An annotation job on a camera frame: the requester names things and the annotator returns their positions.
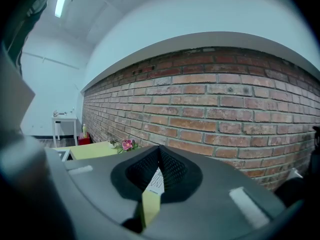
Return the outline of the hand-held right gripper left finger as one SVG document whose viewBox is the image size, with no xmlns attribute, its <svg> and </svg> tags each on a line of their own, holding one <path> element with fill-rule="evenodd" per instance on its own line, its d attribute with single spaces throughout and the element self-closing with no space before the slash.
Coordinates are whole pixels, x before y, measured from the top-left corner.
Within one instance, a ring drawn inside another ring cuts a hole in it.
<svg viewBox="0 0 320 240">
<path fill-rule="evenodd" d="M 144 228 L 142 197 L 158 164 L 159 148 L 61 161 L 45 149 L 49 181 L 57 193 L 62 228 L 73 240 L 158 240 Z"/>
</svg>

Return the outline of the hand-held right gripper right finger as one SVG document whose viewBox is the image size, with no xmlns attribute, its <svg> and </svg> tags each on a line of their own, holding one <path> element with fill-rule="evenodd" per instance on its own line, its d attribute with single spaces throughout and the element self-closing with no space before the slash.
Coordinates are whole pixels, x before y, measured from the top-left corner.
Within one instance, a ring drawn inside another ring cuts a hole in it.
<svg viewBox="0 0 320 240">
<path fill-rule="evenodd" d="M 267 240 L 285 206 L 233 166 L 160 146 L 160 209 L 143 231 L 150 240 Z"/>
</svg>

